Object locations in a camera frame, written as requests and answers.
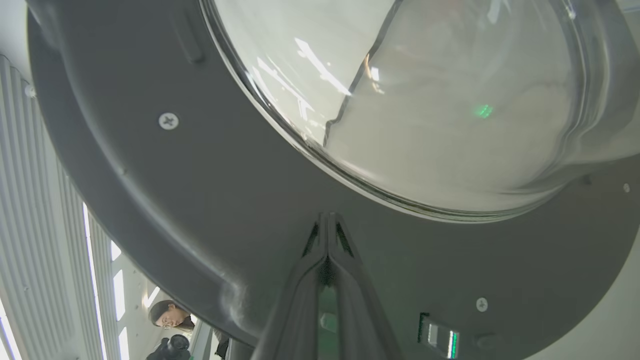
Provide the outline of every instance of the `person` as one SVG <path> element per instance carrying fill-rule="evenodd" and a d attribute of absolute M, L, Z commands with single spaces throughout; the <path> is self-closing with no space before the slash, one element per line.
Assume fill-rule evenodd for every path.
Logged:
<path fill-rule="evenodd" d="M 149 309 L 149 321 L 155 326 L 164 327 L 165 329 L 173 327 L 191 332 L 195 328 L 195 324 L 191 321 L 191 314 L 173 300 L 159 301 L 153 305 Z M 217 329 L 213 329 L 213 333 L 218 339 L 216 355 L 224 359 L 229 346 L 229 337 Z"/>

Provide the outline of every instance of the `ribbed wall panel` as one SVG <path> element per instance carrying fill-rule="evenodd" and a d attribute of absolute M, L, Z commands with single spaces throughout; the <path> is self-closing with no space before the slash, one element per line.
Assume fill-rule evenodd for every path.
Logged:
<path fill-rule="evenodd" d="M 23 358 L 50 359 L 74 334 L 60 257 L 37 103 L 0 56 L 0 277 Z"/>
<path fill-rule="evenodd" d="M 77 311 L 80 314 L 84 344 L 89 359 L 98 360 L 102 359 L 102 347 L 84 229 L 83 201 L 60 165 L 58 166 L 58 176 L 72 276 L 78 302 Z"/>
<path fill-rule="evenodd" d="M 102 314 L 102 330 L 109 359 L 120 357 L 118 343 L 118 322 L 116 321 L 116 304 L 111 271 L 111 239 L 102 230 L 93 216 L 89 216 L 89 228 L 93 244 L 93 265 L 96 274 L 98 296 L 100 297 L 100 313 Z"/>

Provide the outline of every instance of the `dark hair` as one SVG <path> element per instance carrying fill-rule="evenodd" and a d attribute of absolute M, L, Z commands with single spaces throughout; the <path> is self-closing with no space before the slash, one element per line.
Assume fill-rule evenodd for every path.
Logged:
<path fill-rule="evenodd" d="M 180 309 L 186 313 L 189 313 L 182 306 L 178 305 L 175 301 L 163 300 L 163 301 L 157 302 L 155 305 L 151 307 L 151 309 L 149 309 L 149 321 L 151 321 L 151 323 L 154 324 L 155 326 L 158 326 L 156 324 L 156 321 L 158 321 L 158 319 L 160 319 L 160 316 L 162 316 L 165 312 L 169 310 L 169 305 L 174 305 L 177 309 Z M 182 323 L 180 323 L 178 326 L 175 327 L 175 329 L 179 329 L 182 331 L 192 331 L 194 327 L 195 325 L 191 321 L 191 317 L 187 316 L 186 318 L 184 318 Z"/>

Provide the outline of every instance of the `white wall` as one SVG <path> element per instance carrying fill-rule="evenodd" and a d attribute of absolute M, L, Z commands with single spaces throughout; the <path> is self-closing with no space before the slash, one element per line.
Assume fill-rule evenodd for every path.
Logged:
<path fill-rule="evenodd" d="M 124 254 L 116 258 L 111 266 L 113 276 L 120 270 L 123 270 L 124 275 L 125 314 L 118 322 L 118 334 L 127 327 L 130 359 L 145 359 L 163 337 L 163 329 L 149 322 L 148 309 L 143 303 L 156 286 Z M 161 292 L 154 303 L 165 298 L 166 295 Z"/>

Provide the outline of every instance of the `white ceiling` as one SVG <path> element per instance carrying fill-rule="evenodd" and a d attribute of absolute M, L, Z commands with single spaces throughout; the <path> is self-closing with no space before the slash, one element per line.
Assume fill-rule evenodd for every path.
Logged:
<path fill-rule="evenodd" d="M 27 48 L 27 4 L 24 0 L 0 0 L 0 53 L 22 77 L 33 83 Z"/>
<path fill-rule="evenodd" d="M 130 359 L 145 359 L 160 342 L 163 332 L 162 328 L 153 326 L 149 322 L 148 309 L 143 303 L 145 296 L 151 295 L 156 286 L 124 254 L 114 260 L 111 270 L 112 275 L 116 275 L 120 270 L 124 273 L 125 313 L 118 321 L 118 334 L 127 327 Z M 154 304 L 164 299 L 166 295 L 160 293 Z"/>

